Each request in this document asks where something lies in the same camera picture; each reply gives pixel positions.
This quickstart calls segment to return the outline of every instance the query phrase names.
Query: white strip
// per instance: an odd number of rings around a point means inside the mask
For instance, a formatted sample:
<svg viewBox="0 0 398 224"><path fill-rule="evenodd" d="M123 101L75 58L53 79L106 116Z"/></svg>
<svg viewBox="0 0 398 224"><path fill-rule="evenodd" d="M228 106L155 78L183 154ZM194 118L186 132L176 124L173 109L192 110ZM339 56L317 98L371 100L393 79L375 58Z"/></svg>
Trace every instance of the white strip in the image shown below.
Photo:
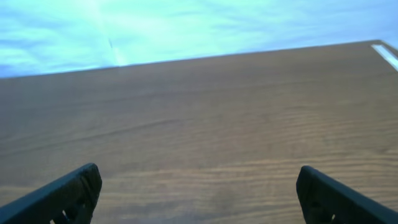
<svg viewBox="0 0 398 224"><path fill-rule="evenodd" d="M394 69L398 72L398 58L391 53L385 46L372 44L372 47L377 51Z"/></svg>

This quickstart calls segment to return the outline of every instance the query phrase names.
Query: brown wooden surface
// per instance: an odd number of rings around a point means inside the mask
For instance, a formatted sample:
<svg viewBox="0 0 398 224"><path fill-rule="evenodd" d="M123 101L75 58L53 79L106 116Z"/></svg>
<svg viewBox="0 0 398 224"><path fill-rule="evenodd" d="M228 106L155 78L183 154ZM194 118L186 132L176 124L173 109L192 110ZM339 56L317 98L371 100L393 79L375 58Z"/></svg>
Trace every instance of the brown wooden surface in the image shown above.
<svg viewBox="0 0 398 224"><path fill-rule="evenodd" d="M0 205L95 162L93 223L304 223L309 164L398 210L374 43L0 80Z"/></svg>

